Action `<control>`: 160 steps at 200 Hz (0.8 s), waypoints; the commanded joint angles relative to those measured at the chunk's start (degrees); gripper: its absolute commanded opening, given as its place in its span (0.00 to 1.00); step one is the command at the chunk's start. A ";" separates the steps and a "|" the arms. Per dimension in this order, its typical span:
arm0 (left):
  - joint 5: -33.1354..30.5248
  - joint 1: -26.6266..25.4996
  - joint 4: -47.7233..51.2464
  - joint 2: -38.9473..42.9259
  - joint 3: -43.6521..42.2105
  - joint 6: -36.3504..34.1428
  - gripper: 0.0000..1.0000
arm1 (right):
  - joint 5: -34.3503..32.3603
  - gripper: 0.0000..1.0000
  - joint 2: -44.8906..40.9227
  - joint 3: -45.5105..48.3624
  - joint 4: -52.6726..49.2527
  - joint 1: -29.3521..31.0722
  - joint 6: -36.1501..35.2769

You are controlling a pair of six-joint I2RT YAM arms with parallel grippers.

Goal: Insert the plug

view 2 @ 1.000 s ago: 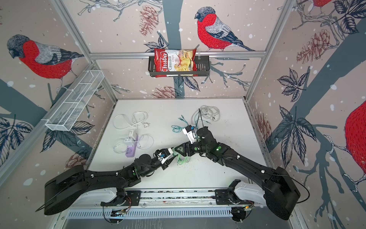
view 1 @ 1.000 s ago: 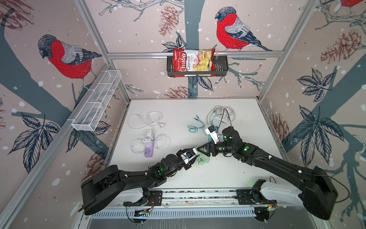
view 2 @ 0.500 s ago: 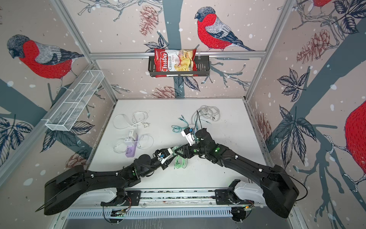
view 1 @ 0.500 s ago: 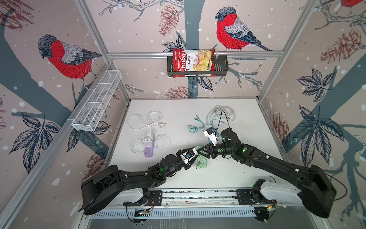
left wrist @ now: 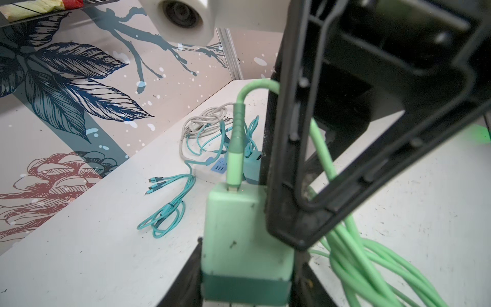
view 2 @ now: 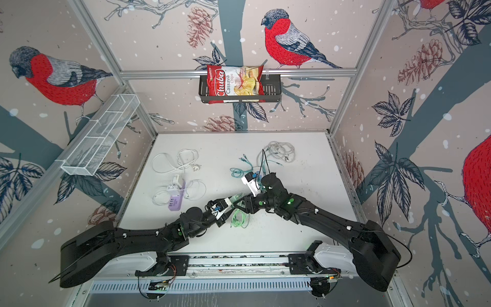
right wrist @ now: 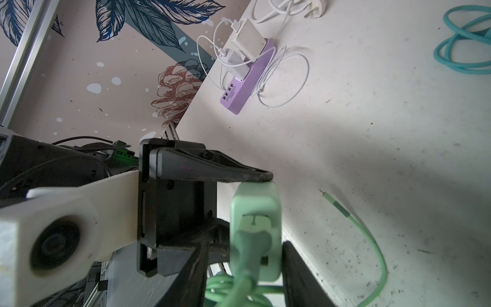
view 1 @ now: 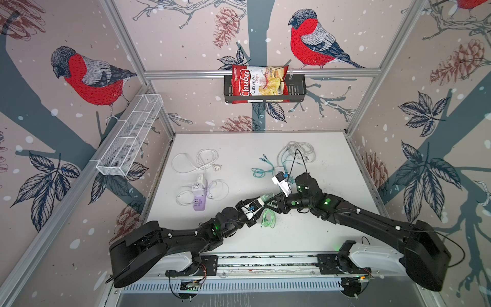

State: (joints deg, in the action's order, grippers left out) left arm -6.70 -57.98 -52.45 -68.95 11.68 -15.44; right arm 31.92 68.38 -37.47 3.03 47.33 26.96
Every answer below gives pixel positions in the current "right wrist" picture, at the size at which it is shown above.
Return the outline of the white charger adapter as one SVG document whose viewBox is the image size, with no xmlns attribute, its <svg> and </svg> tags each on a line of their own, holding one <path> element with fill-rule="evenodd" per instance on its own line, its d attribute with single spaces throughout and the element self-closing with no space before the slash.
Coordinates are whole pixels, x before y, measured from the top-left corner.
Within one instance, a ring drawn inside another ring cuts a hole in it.
<svg viewBox="0 0 491 307">
<path fill-rule="evenodd" d="M 267 41 L 248 18 L 234 20 L 231 28 L 230 41 L 248 60 L 254 60 L 261 55 Z"/>
</svg>

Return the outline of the green charger adapter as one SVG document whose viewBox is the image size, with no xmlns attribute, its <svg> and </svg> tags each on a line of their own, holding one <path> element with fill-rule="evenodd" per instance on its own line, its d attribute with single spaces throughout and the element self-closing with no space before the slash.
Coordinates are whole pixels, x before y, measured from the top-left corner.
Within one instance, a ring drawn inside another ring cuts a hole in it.
<svg viewBox="0 0 491 307">
<path fill-rule="evenodd" d="M 282 213 L 273 182 L 241 183 L 230 205 L 230 265 L 236 278 L 276 281 L 281 274 Z"/>
</svg>

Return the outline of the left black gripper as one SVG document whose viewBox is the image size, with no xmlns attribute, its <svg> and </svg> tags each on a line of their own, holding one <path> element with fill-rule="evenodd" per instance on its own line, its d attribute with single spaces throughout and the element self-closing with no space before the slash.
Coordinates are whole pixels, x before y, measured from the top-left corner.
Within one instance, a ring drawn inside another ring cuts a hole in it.
<svg viewBox="0 0 491 307">
<path fill-rule="evenodd" d="M 186 141 L 147 139 L 139 152 L 137 270 L 147 278 L 181 272 L 202 245 L 208 263 L 230 261 L 230 224 L 216 218 L 214 182 L 269 182 L 270 171 L 243 165 Z"/>
</svg>

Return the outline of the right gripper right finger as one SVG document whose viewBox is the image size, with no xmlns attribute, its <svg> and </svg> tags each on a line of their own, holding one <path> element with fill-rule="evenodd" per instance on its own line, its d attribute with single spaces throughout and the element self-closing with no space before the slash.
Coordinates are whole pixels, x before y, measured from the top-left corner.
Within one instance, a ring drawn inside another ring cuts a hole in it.
<svg viewBox="0 0 491 307">
<path fill-rule="evenodd" d="M 335 307 L 290 241 L 282 245 L 281 272 L 286 307 Z"/>
</svg>

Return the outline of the purple power socket strip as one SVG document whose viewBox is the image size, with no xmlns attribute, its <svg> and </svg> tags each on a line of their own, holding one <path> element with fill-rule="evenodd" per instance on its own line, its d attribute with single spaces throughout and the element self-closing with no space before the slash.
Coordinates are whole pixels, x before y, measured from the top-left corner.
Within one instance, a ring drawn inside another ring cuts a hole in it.
<svg viewBox="0 0 491 307">
<path fill-rule="evenodd" d="M 249 73 L 243 81 L 233 78 L 225 88 L 220 103 L 234 115 L 238 115 L 249 97 L 252 96 L 254 88 L 265 73 L 273 57 L 276 55 L 276 46 L 271 39 L 266 40 L 266 45 L 261 57 L 254 63 L 249 64 Z"/>
</svg>

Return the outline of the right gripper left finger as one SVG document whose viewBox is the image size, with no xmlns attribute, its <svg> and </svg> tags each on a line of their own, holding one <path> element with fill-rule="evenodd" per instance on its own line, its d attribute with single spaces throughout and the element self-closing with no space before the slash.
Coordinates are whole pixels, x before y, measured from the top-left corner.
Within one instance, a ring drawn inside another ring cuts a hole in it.
<svg viewBox="0 0 491 307">
<path fill-rule="evenodd" d="M 208 247 L 202 245 L 194 250 L 183 270 L 171 276 L 173 282 L 156 306 L 202 306 L 208 267 Z"/>
</svg>

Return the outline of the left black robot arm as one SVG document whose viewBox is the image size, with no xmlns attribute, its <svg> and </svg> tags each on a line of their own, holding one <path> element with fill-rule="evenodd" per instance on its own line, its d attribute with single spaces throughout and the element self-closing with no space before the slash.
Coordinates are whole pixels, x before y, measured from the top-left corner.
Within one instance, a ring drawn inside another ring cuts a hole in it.
<svg viewBox="0 0 491 307">
<path fill-rule="evenodd" d="M 63 287 L 138 243 L 138 271 L 181 272 L 194 248 L 211 264 L 275 280 L 281 201 L 271 172 L 201 143 L 146 139 L 132 164 L 10 136 L 1 158 L 1 280 Z"/>
</svg>

